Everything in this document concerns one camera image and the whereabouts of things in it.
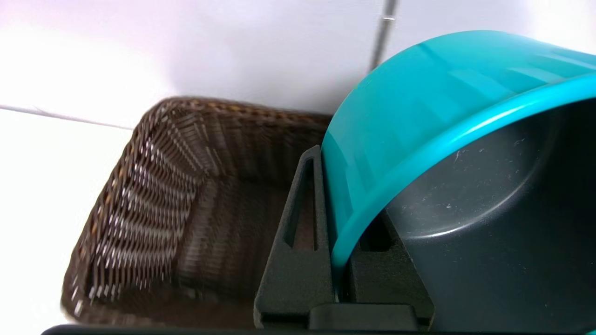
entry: brown wicker basket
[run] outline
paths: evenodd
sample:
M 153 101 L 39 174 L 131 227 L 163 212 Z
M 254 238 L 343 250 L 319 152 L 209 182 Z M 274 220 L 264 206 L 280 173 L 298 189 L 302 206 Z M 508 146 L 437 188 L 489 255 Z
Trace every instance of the brown wicker basket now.
M 66 311 L 92 324 L 254 327 L 294 170 L 330 119 L 202 98 L 158 103 L 74 247 Z

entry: white wall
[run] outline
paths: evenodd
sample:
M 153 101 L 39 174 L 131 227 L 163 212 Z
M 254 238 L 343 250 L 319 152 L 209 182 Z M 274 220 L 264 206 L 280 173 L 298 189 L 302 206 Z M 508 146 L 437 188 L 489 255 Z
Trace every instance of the white wall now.
M 332 113 L 382 0 L 0 0 L 0 105 L 133 127 L 170 95 Z M 401 0 L 386 56 L 495 29 L 596 53 L 593 0 Z

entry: white floor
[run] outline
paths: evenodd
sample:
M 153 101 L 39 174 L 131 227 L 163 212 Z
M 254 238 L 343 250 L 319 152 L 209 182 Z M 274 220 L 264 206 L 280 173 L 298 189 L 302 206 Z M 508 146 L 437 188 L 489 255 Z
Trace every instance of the white floor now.
M 4 333 L 41 334 L 69 322 L 60 309 L 64 271 L 130 136 L 128 130 L 0 110 Z

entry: teal bucket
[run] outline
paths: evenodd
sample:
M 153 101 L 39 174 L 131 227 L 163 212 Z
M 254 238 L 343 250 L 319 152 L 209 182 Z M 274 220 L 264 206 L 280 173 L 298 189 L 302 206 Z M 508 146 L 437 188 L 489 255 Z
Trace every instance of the teal bucket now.
M 596 97 L 596 56 L 494 31 L 412 46 L 341 104 L 322 154 L 337 277 L 373 219 L 469 143 L 534 114 Z

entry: woven rattan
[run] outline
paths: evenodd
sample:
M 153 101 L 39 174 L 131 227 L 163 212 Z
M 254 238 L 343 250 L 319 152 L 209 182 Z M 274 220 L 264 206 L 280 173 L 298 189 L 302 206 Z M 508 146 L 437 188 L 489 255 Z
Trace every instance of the woven rattan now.
M 253 327 L 294 170 L 329 121 L 213 99 L 158 103 L 74 247 L 65 310 L 90 324 Z M 312 216 L 300 219 L 312 226 Z M 301 230 L 312 244 L 312 230 Z

